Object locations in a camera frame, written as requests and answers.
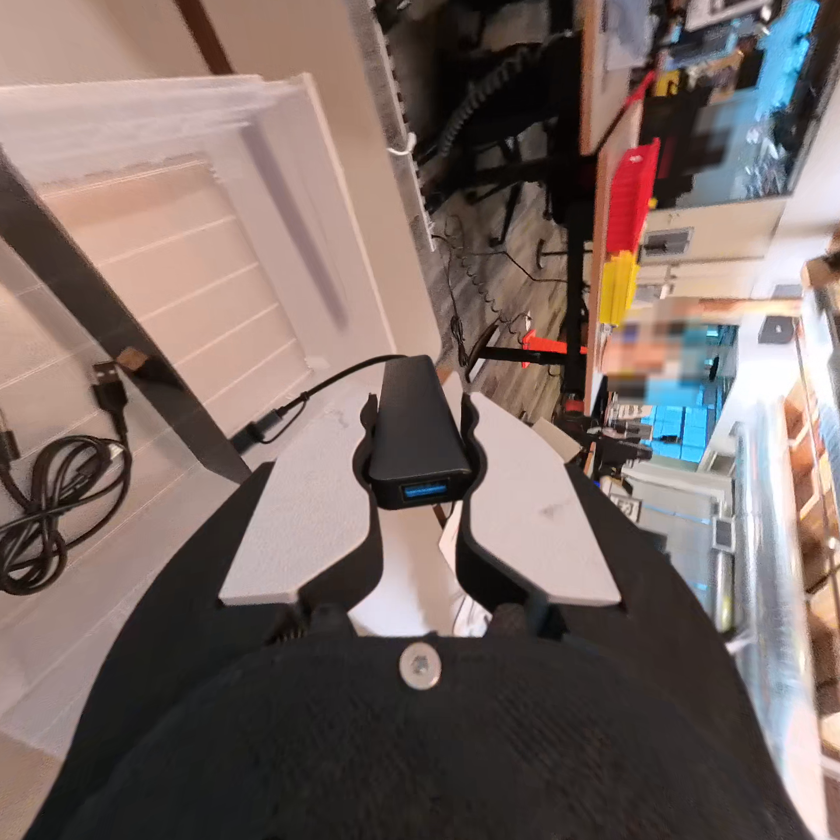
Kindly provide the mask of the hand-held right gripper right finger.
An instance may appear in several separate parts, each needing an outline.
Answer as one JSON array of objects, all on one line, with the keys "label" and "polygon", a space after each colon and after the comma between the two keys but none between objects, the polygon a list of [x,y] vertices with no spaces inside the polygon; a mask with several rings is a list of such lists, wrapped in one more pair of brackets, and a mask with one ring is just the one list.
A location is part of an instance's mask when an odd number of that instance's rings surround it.
[{"label": "hand-held right gripper right finger", "polygon": [[461,434],[474,470],[455,542],[462,590],[489,613],[518,604],[611,607],[622,600],[561,456],[481,394],[464,394]]}]

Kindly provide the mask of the white perforated strip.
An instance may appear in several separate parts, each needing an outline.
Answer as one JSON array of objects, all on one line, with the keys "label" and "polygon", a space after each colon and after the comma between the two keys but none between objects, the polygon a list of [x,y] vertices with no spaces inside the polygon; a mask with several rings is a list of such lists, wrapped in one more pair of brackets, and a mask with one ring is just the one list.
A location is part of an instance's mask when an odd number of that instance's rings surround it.
[{"label": "white perforated strip", "polygon": [[360,49],[365,79],[385,138],[403,210],[419,254],[436,251],[434,223],[424,203],[413,153],[417,136],[410,129],[395,62],[373,1],[345,1],[350,26]]}]

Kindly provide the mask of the clear plastic storage bin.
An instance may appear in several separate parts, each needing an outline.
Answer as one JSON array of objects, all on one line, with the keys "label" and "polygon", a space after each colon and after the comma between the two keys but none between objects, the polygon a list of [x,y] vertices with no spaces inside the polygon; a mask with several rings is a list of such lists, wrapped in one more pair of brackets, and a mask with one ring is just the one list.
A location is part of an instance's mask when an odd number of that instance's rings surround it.
[{"label": "clear plastic storage bin", "polygon": [[[308,74],[2,86],[2,152],[223,443],[348,364],[441,349],[401,201],[351,186]],[[234,488],[127,389],[119,512],[57,583],[2,595],[2,744],[49,760],[144,589]]]}]

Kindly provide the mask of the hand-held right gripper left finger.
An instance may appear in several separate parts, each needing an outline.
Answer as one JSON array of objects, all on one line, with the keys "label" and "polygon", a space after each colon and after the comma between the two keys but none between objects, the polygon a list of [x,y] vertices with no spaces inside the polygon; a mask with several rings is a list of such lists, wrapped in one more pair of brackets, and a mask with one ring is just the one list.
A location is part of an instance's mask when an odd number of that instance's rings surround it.
[{"label": "hand-held right gripper left finger", "polygon": [[348,612],[384,568],[379,508],[365,471],[377,396],[354,393],[278,455],[218,593],[226,606]]}]

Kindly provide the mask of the black office chair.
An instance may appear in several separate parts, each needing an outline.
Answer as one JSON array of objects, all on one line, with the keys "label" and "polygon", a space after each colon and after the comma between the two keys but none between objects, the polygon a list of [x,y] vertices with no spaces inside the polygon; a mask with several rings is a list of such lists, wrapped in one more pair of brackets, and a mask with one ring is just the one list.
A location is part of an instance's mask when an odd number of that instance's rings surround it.
[{"label": "black office chair", "polygon": [[489,239],[497,246],[525,184],[545,188],[558,224],[571,204],[592,197],[594,165],[580,151],[582,49],[582,32],[567,29],[458,69],[463,90],[432,146],[438,174],[423,189],[428,214],[457,193],[475,205],[507,191],[502,230]]}]

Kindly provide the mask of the stack of yellow bins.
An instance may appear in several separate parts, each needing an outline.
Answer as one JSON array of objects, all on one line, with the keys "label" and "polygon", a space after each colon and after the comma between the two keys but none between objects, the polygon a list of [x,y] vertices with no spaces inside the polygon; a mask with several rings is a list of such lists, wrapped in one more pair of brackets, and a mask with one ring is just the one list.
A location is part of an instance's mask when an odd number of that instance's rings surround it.
[{"label": "stack of yellow bins", "polygon": [[611,254],[602,269],[600,321],[613,327],[620,326],[633,304],[639,264],[636,253],[621,250]]}]

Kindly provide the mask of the stack of red bins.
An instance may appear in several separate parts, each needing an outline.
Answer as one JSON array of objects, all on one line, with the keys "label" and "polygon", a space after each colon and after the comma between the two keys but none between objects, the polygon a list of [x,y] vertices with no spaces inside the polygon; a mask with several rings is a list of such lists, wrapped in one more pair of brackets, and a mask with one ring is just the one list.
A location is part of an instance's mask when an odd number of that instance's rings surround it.
[{"label": "stack of red bins", "polygon": [[627,150],[612,179],[605,250],[635,254],[651,207],[656,205],[654,187],[660,140]]}]

